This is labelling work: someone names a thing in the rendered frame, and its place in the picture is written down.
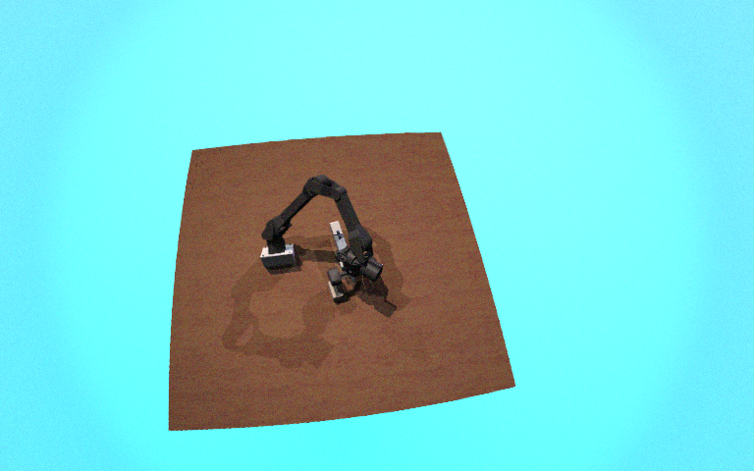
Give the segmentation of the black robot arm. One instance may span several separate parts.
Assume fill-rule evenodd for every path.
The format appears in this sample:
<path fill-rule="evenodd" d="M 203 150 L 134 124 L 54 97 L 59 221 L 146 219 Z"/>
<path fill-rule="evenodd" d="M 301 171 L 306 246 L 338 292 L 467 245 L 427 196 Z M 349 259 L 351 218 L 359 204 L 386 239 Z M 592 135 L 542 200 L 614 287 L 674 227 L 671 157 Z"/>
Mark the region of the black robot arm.
<path fill-rule="evenodd" d="M 261 235 L 266 239 L 268 254 L 285 253 L 285 239 L 282 235 L 292 226 L 291 219 L 307 202 L 318 195 L 334 199 L 348 229 L 350 247 L 346 246 L 335 253 L 337 262 L 343 262 L 344 268 L 347 265 L 351 270 L 359 269 L 361 275 L 375 283 L 384 265 L 371 258 L 374 255 L 372 238 L 358 221 L 347 190 L 325 175 L 309 178 L 300 195 L 278 217 L 266 222 L 266 228 Z"/>

